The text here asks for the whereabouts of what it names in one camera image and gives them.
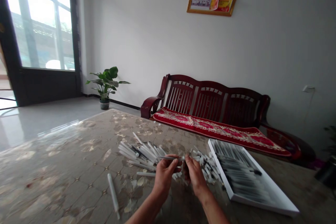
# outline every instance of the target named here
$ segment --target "red cushion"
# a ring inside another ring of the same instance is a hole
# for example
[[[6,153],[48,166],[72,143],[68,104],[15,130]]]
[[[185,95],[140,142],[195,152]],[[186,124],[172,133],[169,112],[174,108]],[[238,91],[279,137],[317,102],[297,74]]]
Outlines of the red cushion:
[[[257,128],[239,128],[207,119],[175,112],[166,107],[153,115],[156,121],[170,124],[200,135],[234,143],[278,156],[291,153],[265,137]]]

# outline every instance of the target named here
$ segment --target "hand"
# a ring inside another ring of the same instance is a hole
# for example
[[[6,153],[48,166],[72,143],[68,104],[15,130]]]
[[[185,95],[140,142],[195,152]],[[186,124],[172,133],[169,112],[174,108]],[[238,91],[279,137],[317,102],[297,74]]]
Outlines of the hand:
[[[173,154],[166,156],[179,158],[179,156]],[[152,192],[166,200],[168,197],[170,184],[172,183],[171,177],[173,173],[178,173],[181,171],[181,168],[177,168],[177,166],[181,165],[182,162],[179,162],[177,159],[162,159],[156,166],[155,183]]]
[[[183,171],[185,180],[189,183],[191,182],[194,193],[198,198],[202,197],[205,192],[209,191],[200,164],[188,154],[185,155]]]

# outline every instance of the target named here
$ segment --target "forearm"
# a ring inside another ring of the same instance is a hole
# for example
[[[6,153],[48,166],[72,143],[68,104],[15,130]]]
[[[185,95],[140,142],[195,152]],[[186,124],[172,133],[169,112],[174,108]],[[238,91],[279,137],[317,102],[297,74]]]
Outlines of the forearm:
[[[159,193],[152,191],[126,224],[152,223],[165,201]]]
[[[202,192],[202,194],[198,198],[202,204],[203,210],[205,212],[209,224],[215,224],[215,223],[229,224],[229,221],[225,217],[215,197],[208,188],[205,189],[204,192]]]

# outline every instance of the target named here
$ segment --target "wall socket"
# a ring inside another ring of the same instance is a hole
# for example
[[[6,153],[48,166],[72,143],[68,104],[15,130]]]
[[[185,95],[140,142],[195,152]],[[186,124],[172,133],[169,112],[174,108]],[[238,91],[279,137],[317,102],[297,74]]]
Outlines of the wall socket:
[[[302,92],[306,92],[306,93],[312,93],[315,91],[315,87],[313,86],[304,86],[303,89],[302,89]]]

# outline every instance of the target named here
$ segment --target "dark red wooden bench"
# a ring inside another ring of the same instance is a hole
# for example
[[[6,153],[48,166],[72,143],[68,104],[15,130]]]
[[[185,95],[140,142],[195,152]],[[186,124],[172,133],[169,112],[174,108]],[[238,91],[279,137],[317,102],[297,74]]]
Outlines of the dark red wooden bench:
[[[271,98],[246,88],[229,88],[213,81],[197,81],[185,75],[166,75],[157,96],[147,98],[141,117],[149,119],[159,106],[237,127],[264,127],[267,137],[292,153],[291,161],[306,166],[315,160],[314,150],[300,138],[273,128],[266,114]]]

